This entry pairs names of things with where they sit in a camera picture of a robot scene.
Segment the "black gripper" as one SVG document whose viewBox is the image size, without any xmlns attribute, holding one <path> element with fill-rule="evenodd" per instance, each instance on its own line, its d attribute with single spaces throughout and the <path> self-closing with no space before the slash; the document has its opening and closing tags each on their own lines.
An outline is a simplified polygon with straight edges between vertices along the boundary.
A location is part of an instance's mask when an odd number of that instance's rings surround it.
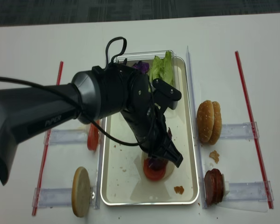
<svg viewBox="0 0 280 224">
<path fill-rule="evenodd" d="M 124 109 L 121 115 L 131 128 L 141 150 L 148 158 L 162 160 L 157 154 L 180 167 L 183 156 L 177 150 L 167 131 L 164 112 L 167 104 L 157 103 L 155 106 L 141 104 L 134 108 Z"/>
</svg>

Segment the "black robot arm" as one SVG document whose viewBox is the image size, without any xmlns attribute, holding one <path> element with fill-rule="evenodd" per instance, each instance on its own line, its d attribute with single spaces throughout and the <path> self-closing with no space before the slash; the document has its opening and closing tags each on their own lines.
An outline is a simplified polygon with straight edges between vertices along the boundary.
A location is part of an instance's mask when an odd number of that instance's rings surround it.
<svg viewBox="0 0 280 224">
<path fill-rule="evenodd" d="M 77 73 L 64 85 L 42 86 L 0 77 L 22 88 L 0 90 L 0 181 L 6 184 L 17 146 L 71 119 L 83 124 L 120 112 L 136 145 L 153 158 L 180 166 L 183 157 L 167 132 L 164 112 L 181 93 L 164 81 L 149 81 L 140 70 L 120 63 Z"/>
</svg>

